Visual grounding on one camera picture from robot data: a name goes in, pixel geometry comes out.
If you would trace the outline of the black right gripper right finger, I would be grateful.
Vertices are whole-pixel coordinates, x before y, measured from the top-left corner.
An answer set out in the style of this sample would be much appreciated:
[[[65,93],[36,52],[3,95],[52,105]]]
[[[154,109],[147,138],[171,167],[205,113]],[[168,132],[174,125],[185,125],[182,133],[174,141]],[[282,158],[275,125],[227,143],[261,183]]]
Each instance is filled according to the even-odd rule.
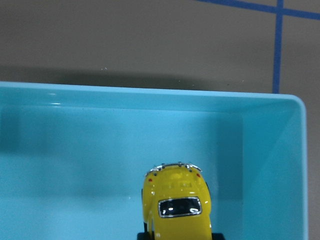
[[[225,240],[225,237],[222,233],[213,232],[211,236],[212,236],[212,240]]]

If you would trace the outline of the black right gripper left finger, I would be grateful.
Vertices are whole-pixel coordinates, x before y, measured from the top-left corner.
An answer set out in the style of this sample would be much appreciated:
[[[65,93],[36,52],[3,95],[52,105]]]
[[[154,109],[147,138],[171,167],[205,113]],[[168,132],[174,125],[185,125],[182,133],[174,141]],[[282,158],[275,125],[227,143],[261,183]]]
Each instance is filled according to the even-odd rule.
[[[152,240],[152,236],[148,232],[139,232],[137,240]]]

